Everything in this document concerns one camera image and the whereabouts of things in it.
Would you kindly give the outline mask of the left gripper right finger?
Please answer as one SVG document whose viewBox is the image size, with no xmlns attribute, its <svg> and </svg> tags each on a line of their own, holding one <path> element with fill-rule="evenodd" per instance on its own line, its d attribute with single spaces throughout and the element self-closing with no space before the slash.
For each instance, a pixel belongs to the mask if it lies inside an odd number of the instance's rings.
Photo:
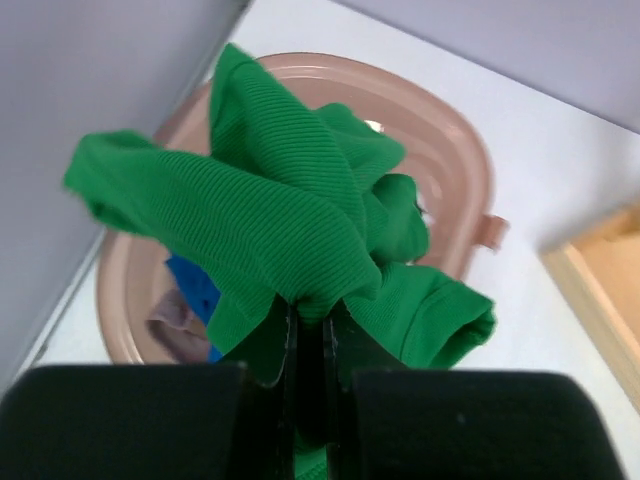
<svg viewBox="0 0 640 480">
<path fill-rule="evenodd" d="M 415 373 L 344 307 L 323 322 L 328 476 L 415 477 Z"/>
</svg>

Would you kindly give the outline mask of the green tank top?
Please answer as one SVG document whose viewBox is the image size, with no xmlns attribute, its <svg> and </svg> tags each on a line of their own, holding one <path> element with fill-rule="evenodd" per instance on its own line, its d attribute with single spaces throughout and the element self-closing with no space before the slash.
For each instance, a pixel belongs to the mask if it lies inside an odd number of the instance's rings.
<svg viewBox="0 0 640 480">
<path fill-rule="evenodd" d="M 221 296 L 206 335 L 222 358 L 46 371 L 71 388 L 54 389 L 47 476 L 257 479 L 242 407 L 250 381 L 234 349 L 275 302 L 298 319 L 293 479 L 331 479 L 322 330 L 336 307 L 415 373 L 413 479 L 479 474 L 449 370 L 489 338 L 493 305 L 419 264 L 431 218 L 414 179 L 396 170 L 405 156 L 348 106 L 309 107 L 231 45 L 161 141 L 84 136 L 65 188 L 110 231 L 208 275 Z"/>
</svg>

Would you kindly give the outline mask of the mauve tank top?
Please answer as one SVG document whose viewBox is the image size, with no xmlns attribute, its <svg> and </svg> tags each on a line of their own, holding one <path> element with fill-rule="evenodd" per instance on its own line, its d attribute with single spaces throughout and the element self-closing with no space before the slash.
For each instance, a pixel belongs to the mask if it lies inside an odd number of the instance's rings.
<svg viewBox="0 0 640 480">
<path fill-rule="evenodd" d="M 209 345 L 202 321 L 176 289 L 160 298 L 146 326 L 151 336 L 167 349 L 207 349 Z"/>
</svg>

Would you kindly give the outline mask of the blue tank top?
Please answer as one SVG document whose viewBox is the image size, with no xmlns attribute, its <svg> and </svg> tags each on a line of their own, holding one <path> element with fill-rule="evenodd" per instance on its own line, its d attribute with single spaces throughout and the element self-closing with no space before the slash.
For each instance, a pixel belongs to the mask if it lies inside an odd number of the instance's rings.
<svg viewBox="0 0 640 480">
<path fill-rule="evenodd" d="M 222 353 L 211 344 L 206 335 L 206 328 L 219 303 L 221 296 L 219 290 L 199 266 L 183 257 L 172 254 L 165 264 L 176 284 L 172 289 L 182 293 L 188 306 L 202 321 L 205 339 L 209 342 L 209 345 L 207 349 L 164 348 L 176 361 L 181 363 L 218 362 L 222 358 Z"/>
</svg>

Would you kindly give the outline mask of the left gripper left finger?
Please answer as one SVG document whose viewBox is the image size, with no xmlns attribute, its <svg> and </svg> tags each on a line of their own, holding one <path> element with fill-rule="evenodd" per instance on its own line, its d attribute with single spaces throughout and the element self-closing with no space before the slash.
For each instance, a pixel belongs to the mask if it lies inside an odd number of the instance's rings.
<svg viewBox="0 0 640 480">
<path fill-rule="evenodd" d="M 297 322 L 293 307 L 275 302 L 234 349 L 250 381 L 242 407 L 253 434 L 248 465 L 257 479 L 295 477 Z"/>
</svg>

